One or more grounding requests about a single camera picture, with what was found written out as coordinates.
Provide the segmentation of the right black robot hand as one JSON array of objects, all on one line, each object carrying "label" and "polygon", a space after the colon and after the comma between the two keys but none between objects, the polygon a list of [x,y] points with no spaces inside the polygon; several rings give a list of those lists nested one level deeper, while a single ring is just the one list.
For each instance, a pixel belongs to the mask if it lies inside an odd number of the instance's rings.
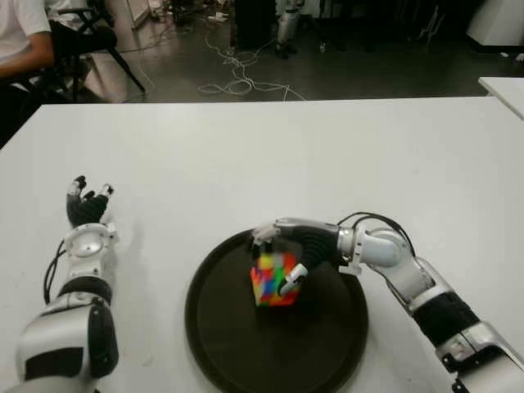
[{"label": "right black robot hand", "polygon": [[277,294],[284,297],[306,279],[309,272],[337,255],[340,229],[335,224],[298,218],[281,218],[251,232],[251,249],[266,250],[275,239],[283,238],[301,247],[301,258],[282,279]]}]

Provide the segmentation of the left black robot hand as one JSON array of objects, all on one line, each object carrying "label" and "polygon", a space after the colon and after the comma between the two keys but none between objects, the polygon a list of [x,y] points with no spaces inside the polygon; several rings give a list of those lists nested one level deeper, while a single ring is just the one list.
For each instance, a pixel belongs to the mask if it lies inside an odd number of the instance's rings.
[{"label": "left black robot hand", "polygon": [[86,186],[86,178],[80,175],[72,181],[66,193],[66,215],[72,228],[99,224],[114,193],[114,188],[108,183],[102,186],[99,193],[84,193]]}]

